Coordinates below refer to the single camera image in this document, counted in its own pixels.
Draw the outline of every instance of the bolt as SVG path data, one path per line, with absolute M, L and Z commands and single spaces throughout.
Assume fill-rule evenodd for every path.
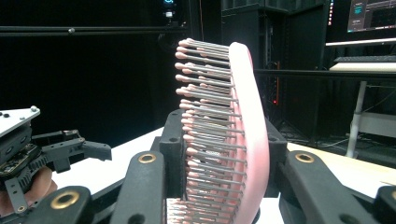
M 32 112 L 36 112 L 36 111 L 37 111 L 37 106 L 32 105 L 32 106 L 30 107 L 30 110 L 31 110 Z

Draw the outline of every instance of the brass insert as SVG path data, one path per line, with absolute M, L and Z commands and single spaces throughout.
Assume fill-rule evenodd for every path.
M 21 206 L 21 207 L 18 208 L 18 212 L 23 212 L 24 210 L 25 210 L 24 206 Z
M 157 160 L 157 157 L 154 154 L 148 153 L 148 154 L 144 154 L 141 155 L 139 157 L 139 161 L 142 163 L 150 163 Z
M 62 194 L 56 196 L 50 203 L 50 206 L 53 209 L 64 209 L 78 201 L 78 198 L 78 192 L 73 190 L 65 191 Z
M 296 159 L 302 162 L 314 162 L 314 158 L 307 154 L 296 154 Z

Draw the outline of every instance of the monitor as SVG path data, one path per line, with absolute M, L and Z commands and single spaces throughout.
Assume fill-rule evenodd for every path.
M 326 46 L 396 43 L 396 0 L 328 0 Z

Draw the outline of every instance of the white table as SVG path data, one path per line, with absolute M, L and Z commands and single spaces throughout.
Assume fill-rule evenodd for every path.
M 59 189 L 66 186 L 84 186 L 91 194 L 123 179 L 132 156 L 141 151 L 149 151 L 155 136 L 161 136 L 163 128 L 142 135 L 112 149 L 112 161 L 87 159 L 73 164 L 70 171 L 53 175 Z M 346 186 L 374 197 L 379 187 L 385 183 L 396 184 L 396 170 L 356 161 L 309 147 L 288 144 L 289 150 L 306 150 L 320 156 L 332 172 Z M 264 198 L 262 214 L 258 224 L 283 224 L 278 209 L 278 199 Z

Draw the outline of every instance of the pink hairbrush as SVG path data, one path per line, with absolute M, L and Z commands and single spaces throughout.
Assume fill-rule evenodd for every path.
M 186 200 L 168 201 L 168 223 L 252 223 L 269 175 L 262 104 L 248 48 L 186 39 L 176 63 L 187 142 Z

